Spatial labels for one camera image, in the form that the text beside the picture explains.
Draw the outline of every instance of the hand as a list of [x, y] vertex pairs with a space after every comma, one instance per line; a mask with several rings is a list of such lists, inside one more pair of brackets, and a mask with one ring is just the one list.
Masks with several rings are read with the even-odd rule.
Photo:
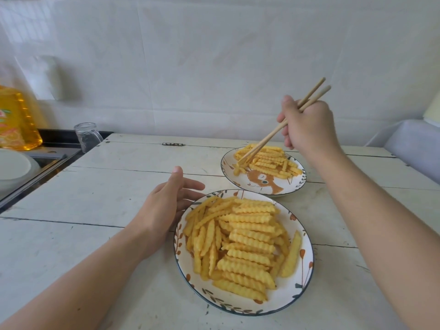
[[284, 96], [282, 112], [277, 121], [280, 123], [284, 118], [288, 121], [281, 131], [285, 146], [297, 148], [311, 164], [322, 155], [342, 153], [336, 137], [333, 113], [327, 103], [318, 101], [301, 113], [293, 98]]
[[168, 182], [157, 185], [127, 228], [142, 234], [146, 241], [143, 258], [156, 252], [165, 241], [169, 228], [179, 220], [193, 201], [205, 196], [190, 189], [203, 190], [205, 185], [184, 178], [181, 167], [174, 167]]

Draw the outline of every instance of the forearm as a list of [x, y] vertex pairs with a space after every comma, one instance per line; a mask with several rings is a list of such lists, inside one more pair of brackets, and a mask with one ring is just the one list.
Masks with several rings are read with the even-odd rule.
[[122, 230], [16, 312], [0, 330], [95, 329], [141, 260], [143, 241]]
[[440, 237], [345, 155], [335, 153], [315, 166], [400, 317], [410, 327], [434, 327], [440, 310]]

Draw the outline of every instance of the plate of french fries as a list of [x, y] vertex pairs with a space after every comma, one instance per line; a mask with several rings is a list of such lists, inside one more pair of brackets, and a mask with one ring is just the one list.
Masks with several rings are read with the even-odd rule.
[[202, 299], [245, 316], [294, 303], [314, 267], [310, 239], [296, 216], [246, 190], [195, 201], [177, 224], [174, 251], [182, 276]]
[[231, 183], [269, 197], [281, 197], [303, 187], [307, 179], [304, 167], [280, 147], [264, 146], [255, 157], [238, 166], [254, 146], [236, 148], [223, 156], [221, 169]]

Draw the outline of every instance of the gray fabric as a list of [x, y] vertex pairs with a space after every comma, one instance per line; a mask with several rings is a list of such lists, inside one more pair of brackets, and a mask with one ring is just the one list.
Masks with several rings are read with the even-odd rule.
[[403, 121], [384, 148], [440, 184], [439, 127], [421, 120]]

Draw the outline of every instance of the upside-down glass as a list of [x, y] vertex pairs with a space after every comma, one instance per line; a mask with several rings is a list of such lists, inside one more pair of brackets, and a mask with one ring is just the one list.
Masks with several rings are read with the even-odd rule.
[[95, 123], [80, 123], [75, 125], [74, 129], [84, 153], [87, 153], [97, 144], [104, 141], [101, 134], [98, 133]]

